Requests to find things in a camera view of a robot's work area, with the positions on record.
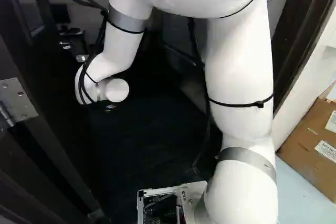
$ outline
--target screw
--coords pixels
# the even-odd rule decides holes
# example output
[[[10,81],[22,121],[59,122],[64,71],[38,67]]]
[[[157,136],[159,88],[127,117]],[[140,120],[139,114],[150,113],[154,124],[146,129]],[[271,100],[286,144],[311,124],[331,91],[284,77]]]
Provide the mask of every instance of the screw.
[[[186,200],[185,199],[185,191],[182,191],[182,198],[183,198],[183,200]]]

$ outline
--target floor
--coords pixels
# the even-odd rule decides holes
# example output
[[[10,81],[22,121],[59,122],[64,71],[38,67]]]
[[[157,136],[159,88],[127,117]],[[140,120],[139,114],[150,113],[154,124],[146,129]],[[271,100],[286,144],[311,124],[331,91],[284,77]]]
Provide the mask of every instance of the floor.
[[[279,224],[335,224],[336,204],[279,157],[277,182]]]

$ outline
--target wire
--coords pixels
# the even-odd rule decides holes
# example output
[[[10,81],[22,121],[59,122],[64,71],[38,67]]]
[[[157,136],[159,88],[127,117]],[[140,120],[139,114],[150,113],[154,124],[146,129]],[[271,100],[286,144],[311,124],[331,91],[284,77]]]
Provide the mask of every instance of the wire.
[[[104,31],[106,29],[106,23],[108,20],[108,11],[107,9],[105,9],[103,6],[101,6],[100,4],[98,4],[97,2],[95,2],[94,0],[73,0],[75,3],[83,5],[83,6],[89,6],[89,7],[93,7],[93,8],[97,8],[99,10],[101,10],[100,14],[103,16],[103,21],[101,23],[100,29],[99,29],[99,33],[96,39],[96,42],[94,44],[92,53],[90,54],[88,60],[83,64],[82,66],[82,71],[79,75],[79,79],[78,79],[78,92],[79,92],[79,96],[80,99],[82,101],[83,104],[87,104],[85,101],[85,98],[83,96],[84,95],[88,98],[88,100],[92,103],[94,103],[94,100],[90,97],[90,95],[88,94],[86,88],[85,88],[85,84],[84,84],[84,80],[85,80],[85,75],[87,75],[89,77],[89,79],[94,82],[97,83],[96,81],[94,81],[87,73],[87,69],[89,68],[90,64],[92,63],[92,61],[94,60],[94,58],[97,56],[97,51],[99,46],[103,43],[104,40]]]
[[[161,201],[163,201],[163,200],[165,200],[165,199],[167,199],[167,198],[169,198],[169,197],[171,197],[171,196],[173,196],[173,195],[174,195],[174,194],[167,194],[167,195],[165,195],[165,196],[159,198],[158,200],[149,203],[147,206],[145,206],[145,207],[143,208],[143,211],[145,212],[146,209],[150,208],[151,206],[154,206],[156,203],[159,203],[159,202],[161,202]]]
[[[197,165],[197,162],[200,160],[200,157],[202,156],[202,154],[205,152],[208,141],[210,139],[210,131],[211,131],[210,101],[209,101],[208,91],[207,91],[206,81],[205,81],[204,64],[203,64],[201,55],[200,55],[200,53],[198,51],[198,47],[197,47],[197,41],[196,41],[196,36],[195,36],[195,20],[194,20],[194,18],[190,18],[190,17],[188,18],[188,31],[189,31],[189,39],[190,39],[190,42],[191,42],[192,53],[197,60],[196,66],[198,66],[198,68],[201,72],[201,76],[202,76],[202,86],[203,86],[203,90],[204,90],[205,109],[206,109],[206,112],[205,112],[205,114],[206,114],[205,115],[206,129],[205,129],[205,134],[204,134],[204,138],[203,138],[203,144],[202,144],[202,147],[201,147],[198,155],[195,157],[194,161],[192,162],[192,169],[193,169],[194,173],[196,175],[202,177],[201,173],[197,169],[196,165]]]
[[[253,0],[250,0],[250,2],[247,3],[247,5],[245,5],[242,9],[239,9],[238,11],[232,13],[232,14],[229,14],[227,16],[223,16],[223,17],[219,17],[219,18],[227,18],[227,17],[230,17],[230,16],[233,16],[239,12],[241,12],[242,10],[244,10],[247,6],[249,6],[251,3],[253,2]]]

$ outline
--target black door frame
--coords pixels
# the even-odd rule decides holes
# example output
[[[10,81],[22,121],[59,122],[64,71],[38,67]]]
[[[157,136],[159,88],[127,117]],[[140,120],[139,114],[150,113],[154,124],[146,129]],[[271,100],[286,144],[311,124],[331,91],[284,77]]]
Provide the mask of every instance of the black door frame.
[[[286,99],[307,63],[333,0],[287,0],[272,38],[274,108]]]

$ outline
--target black cable tie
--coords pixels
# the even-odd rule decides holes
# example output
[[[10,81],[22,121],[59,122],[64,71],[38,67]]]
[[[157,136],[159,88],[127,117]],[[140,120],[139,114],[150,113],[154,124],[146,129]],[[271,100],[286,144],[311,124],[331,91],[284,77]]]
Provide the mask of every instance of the black cable tie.
[[[246,107],[258,107],[259,109],[262,109],[264,107],[264,103],[268,102],[269,100],[271,100],[274,96],[274,93],[272,93],[271,96],[269,96],[268,98],[262,100],[262,101],[256,101],[253,103],[246,103],[246,104],[229,104],[229,103],[222,103],[222,102],[217,102],[211,98],[209,98],[209,101],[216,103],[217,105],[220,106],[225,106],[225,107],[231,107],[231,108],[246,108]]]

